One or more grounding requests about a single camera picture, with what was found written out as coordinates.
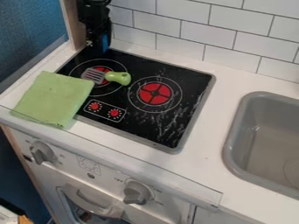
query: toy stove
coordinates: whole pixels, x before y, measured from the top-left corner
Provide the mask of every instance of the toy stove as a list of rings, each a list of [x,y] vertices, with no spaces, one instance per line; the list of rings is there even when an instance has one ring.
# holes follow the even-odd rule
[[[210,74],[94,48],[82,50],[58,73],[81,78],[88,68],[128,72],[132,82],[95,85],[77,119],[171,154],[183,149],[212,87]]]

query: blue wall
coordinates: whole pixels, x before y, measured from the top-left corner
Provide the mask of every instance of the blue wall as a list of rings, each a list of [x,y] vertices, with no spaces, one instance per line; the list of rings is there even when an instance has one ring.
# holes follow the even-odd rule
[[[0,0],[0,82],[64,34],[59,0]]]

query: green cloth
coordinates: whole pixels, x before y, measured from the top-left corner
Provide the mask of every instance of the green cloth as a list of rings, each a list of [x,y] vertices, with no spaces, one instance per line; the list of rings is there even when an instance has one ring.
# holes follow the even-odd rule
[[[42,72],[10,114],[28,121],[65,128],[93,87],[91,80]]]

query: white subway tile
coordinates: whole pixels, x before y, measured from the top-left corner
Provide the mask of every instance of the white subway tile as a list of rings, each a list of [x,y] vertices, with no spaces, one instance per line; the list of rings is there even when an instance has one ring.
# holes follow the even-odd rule
[[[139,11],[134,11],[135,28],[142,30],[166,34],[169,36],[179,36],[180,21],[168,17],[160,17]]]
[[[156,49],[167,53],[174,53],[197,60],[202,60],[204,45],[179,38],[170,38],[163,35],[157,35]]]
[[[202,3],[208,3],[208,4],[220,4],[235,8],[240,8],[242,6],[243,0],[195,0]]]
[[[115,38],[131,42],[149,48],[156,47],[156,34],[148,31],[140,31],[126,26],[114,25]]]
[[[156,12],[156,0],[112,0],[111,4],[136,11]]]
[[[299,18],[298,0],[246,0],[244,9]]]
[[[189,39],[213,46],[232,48],[234,36],[235,31],[185,21],[183,21],[182,24],[182,39]]]
[[[235,50],[254,53],[269,58],[292,61],[298,44],[253,34],[238,32]]]
[[[299,52],[297,53],[296,59],[295,59],[295,63],[299,64]]]
[[[233,67],[255,73],[260,61],[259,56],[235,52],[215,46],[205,47],[205,61],[220,64],[226,67]]]
[[[210,5],[185,0],[157,0],[156,13],[171,18],[181,18],[207,24]]]
[[[112,23],[116,23],[119,25],[128,25],[133,26],[133,11],[132,10],[126,10],[123,8],[118,8],[114,6],[108,6],[110,11],[110,17]]]
[[[275,17],[270,36],[299,42],[299,20],[286,17]]]
[[[262,58],[258,73],[281,80],[299,82],[299,65],[276,59]]]
[[[212,6],[210,25],[268,35],[273,16],[247,10]]]

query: red burner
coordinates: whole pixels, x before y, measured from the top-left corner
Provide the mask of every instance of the red burner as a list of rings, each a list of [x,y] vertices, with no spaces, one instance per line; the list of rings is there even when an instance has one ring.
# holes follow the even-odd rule
[[[101,71],[101,72],[104,72],[105,74],[107,73],[107,72],[111,72],[111,70],[110,69],[108,69],[108,68],[106,68],[106,67],[104,67],[104,66],[96,66],[96,67],[94,67],[94,69],[96,69],[96,70],[99,70],[99,71]],[[100,87],[100,86],[104,86],[104,85],[106,85],[106,84],[108,84],[108,81],[107,80],[104,80],[100,85],[95,85],[96,87]]]
[[[140,99],[150,105],[162,105],[171,98],[171,89],[163,83],[145,84],[139,90]]]

